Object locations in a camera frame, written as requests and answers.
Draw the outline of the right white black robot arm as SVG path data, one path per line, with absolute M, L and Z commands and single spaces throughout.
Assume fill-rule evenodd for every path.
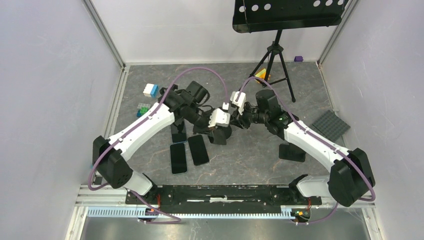
M 248 129 L 251 124 L 262 124 L 267 130 L 284 140 L 279 146 L 283 160 L 304 162 L 306 155 L 313 157 L 328 171 L 327 175 L 304 174 L 290 183 L 289 199 L 302 204 L 309 197 L 329 197 L 344 207 L 358 200 L 372 202 L 376 196 L 374 174 L 367 154 L 360 148 L 350 150 L 340 146 L 309 128 L 295 115 L 283 110 L 273 90 L 263 89 L 256 93 L 256 105 L 246 100 L 246 94 L 232 92 L 230 104 L 235 111 L 230 124 Z

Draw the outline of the black round-base phone stand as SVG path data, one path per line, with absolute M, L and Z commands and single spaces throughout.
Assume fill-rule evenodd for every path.
M 230 138 L 231 135 L 231 126 L 218 126 L 212 131 L 210 142 L 215 145 L 225 146 L 227 144 L 227 140 Z

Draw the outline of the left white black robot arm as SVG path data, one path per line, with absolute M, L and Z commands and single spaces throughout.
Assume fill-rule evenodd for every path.
M 206 95 L 208 91 L 196 81 L 184 89 L 175 84 L 162 88 L 158 102 L 147 113 L 120 132 L 93 140 L 91 174 L 98 172 L 112 188 L 126 188 L 138 193 L 145 204 L 153 203 L 157 198 L 153 182 L 134 171 L 128 160 L 150 138 L 180 119 L 193 124 L 202 134 L 218 137 L 218 144 L 224 144 L 229 138 L 225 131 L 230 125 L 232 97 L 227 95 L 222 106 L 202 113 L 200 102 Z

